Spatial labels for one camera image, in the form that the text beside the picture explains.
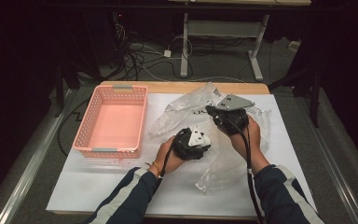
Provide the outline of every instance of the hand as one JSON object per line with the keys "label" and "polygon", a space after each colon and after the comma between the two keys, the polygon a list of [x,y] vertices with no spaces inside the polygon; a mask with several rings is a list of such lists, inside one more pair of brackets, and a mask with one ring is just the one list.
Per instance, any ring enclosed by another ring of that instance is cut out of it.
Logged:
{"label": "hand", "polygon": [[[173,138],[174,136],[168,139],[168,141],[166,141],[165,143],[162,143],[161,146],[159,147],[155,162],[157,163],[160,171],[164,166],[165,156],[167,155],[168,150],[170,149]],[[165,166],[165,174],[175,171],[183,163],[185,163],[185,161],[177,157],[175,155],[174,150],[171,150],[170,157],[168,158],[167,165]],[[155,165],[150,166],[148,170],[152,172],[156,177],[158,177],[158,170]]]}
{"label": "hand", "polygon": [[[261,169],[269,165],[269,162],[264,157],[260,149],[260,127],[255,120],[248,115],[249,124],[248,127],[243,130],[243,134],[246,137],[246,141],[249,142],[248,132],[250,137],[250,148],[251,148],[251,165],[254,175],[256,175]],[[246,146],[239,133],[229,136],[231,144],[234,149],[245,159],[246,157]]]}

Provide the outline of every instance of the pink plastic basket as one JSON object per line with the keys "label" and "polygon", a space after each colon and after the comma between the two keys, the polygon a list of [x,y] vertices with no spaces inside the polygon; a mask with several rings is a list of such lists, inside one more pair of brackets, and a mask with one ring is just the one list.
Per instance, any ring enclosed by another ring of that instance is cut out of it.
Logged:
{"label": "pink plastic basket", "polygon": [[139,158],[146,106],[146,86],[97,86],[73,148],[85,157]]}

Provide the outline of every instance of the desk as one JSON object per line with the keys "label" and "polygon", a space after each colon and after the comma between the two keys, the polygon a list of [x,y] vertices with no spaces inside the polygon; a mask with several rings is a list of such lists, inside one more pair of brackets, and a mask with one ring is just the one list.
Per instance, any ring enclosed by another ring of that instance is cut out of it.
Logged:
{"label": "desk", "polygon": [[[146,85],[149,88],[141,158],[132,161],[86,159],[78,151],[71,150],[51,195],[47,207],[48,211],[58,214],[93,212],[131,167],[145,167],[146,161],[154,159],[159,144],[149,140],[147,130],[163,112],[167,103],[172,98],[182,95],[181,93],[186,93],[205,85],[205,83],[186,82],[105,82],[104,84],[112,85],[113,83],[136,83]],[[270,109],[272,111],[270,121],[271,136],[273,137],[270,139],[270,148],[265,155],[272,163],[284,165],[295,174],[308,201],[315,207],[310,195],[310,189],[296,158],[296,153],[284,128],[279,108],[274,96],[269,94],[267,87],[264,84],[247,83],[215,83],[214,85],[221,92],[244,96],[255,101],[256,105],[261,109]],[[158,139],[157,142],[160,143],[162,138],[164,136]],[[213,154],[205,154],[201,160],[186,162],[174,173],[166,175],[152,202],[149,204],[146,215],[148,217],[255,219],[255,210],[245,178],[209,196],[203,195],[194,186],[194,183],[210,166],[212,159]]]}
{"label": "desk", "polygon": [[[188,0],[170,0],[184,2]],[[196,3],[217,3],[217,4],[243,4],[243,5],[282,5],[282,6],[309,6],[310,0],[197,0]],[[257,62],[257,53],[267,28],[269,15],[264,15],[261,22],[240,22],[240,21],[192,21],[185,13],[183,28],[183,49],[180,76],[187,77],[189,35],[213,35],[213,36],[234,36],[234,37],[255,37],[255,48],[248,51],[248,57],[255,75],[255,80],[263,81],[260,66]]]}

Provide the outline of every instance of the gray carpet floor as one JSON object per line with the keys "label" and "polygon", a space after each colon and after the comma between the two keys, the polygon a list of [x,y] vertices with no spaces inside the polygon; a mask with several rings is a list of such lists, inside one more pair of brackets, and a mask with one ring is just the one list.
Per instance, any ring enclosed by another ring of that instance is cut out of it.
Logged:
{"label": "gray carpet floor", "polygon": [[[193,75],[189,79],[180,79],[172,75],[172,66],[176,74],[179,73],[179,60],[165,60],[170,63],[156,64],[138,74],[139,80],[155,80],[156,78],[171,81],[188,81],[201,78],[219,77],[203,79],[202,81],[212,82],[237,82],[236,78],[244,82],[255,82],[253,71],[246,57],[246,50],[252,49],[254,42],[245,39],[238,46],[227,46],[232,40],[227,40],[225,45],[220,45],[220,49],[215,49],[206,56],[201,55],[210,48],[198,48],[194,44],[193,55],[189,60],[192,65]],[[264,75],[263,83],[269,84],[285,76],[295,54],[287,49],[289,41],[282,39],[274,43],[263,43],[259,51],[257,60]],[[147,43],[153,49],[151,51],[162,52],[164,48],[153,43]],[[147,60],[154,60],[158,55],[143,54]],[[108,74],[111,70],[106,64],[101,66],[103,73]],[[82,85],[76,92],[74,101],[68,105],[71,111],[77,105],[90,97],[93,88],[98,84],[84,75],[81,76]],[[329,171],[321,151],[321,141],[315,137],[315,129],[310,125],[307,114],[304,113],[304,106],[307,106],[307,98],[297,99],[291,93],[291,88],[278,88],[272,92],[275,95],[278,106],[281,110],[282,118],[289,133],[292,144],[300,161],[301,167],[309,183],[312,197],[316,203],[321,218],[325,223],[355,223],[350,209],[343,202],[342,195],[337,190],[337,183],[334,176]],[[77,111],[82,112],[85,106]],[[17,158],[7,178],[0,188],[0,213],[4,208],[7,199],[18,183],[28,161],[34,155],[38,141],[46,134],[46,128],[51,120],[54,106],[35,132],[27,147]],[[339,171],[345,177],[348,186],[351,188],[353,197],[358,203],[358,152],[345,132],[345,128],[331,108],[327,96],[321,90],[320,109],[319,109],[320,128],[317,132],[323,137],[323,143],[331,152],[337,162]],[[80,124],[75,116],[71,116],[62,126],[61,142],[62,148],[66,151],[70,149],[75,134]],[[58,180],[60,172],[65,162],[65,157],[60,151],[57,139],[54,138],[48,148],[32,186],[26,193],[21,206],[19,207],[12,223],[81,223],[87,216],[85,215],[56,215],[46,211],[49,197]],[[191,221],[191,220],[155,220],[147,218],[145,223],[239,223],[236,221]]]}

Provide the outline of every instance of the person's right hand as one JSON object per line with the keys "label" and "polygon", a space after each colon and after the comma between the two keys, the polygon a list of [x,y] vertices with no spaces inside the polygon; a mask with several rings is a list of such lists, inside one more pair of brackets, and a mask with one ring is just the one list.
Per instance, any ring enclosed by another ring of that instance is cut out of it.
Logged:
{"label": "person's right hand", "polygon": [[[246,137],[246,141],[250,142],[249,146],[251,149],[251,165],[253,169],[254,175],[256,175],[261,169],[269,165],[269,162],[264,157],[263,153],[260,149],[260,127],[255,122],[255,120],[248,115],[249,124],[248,127],[243,130],[243,134]],[[246,157],[246,146],[243,142],[243,139],[239,133],[236,133],[234,135],[230,135],[229,139],[231,140],[231,144],[234,147],[234,149],[246,160],[248,158]]]}

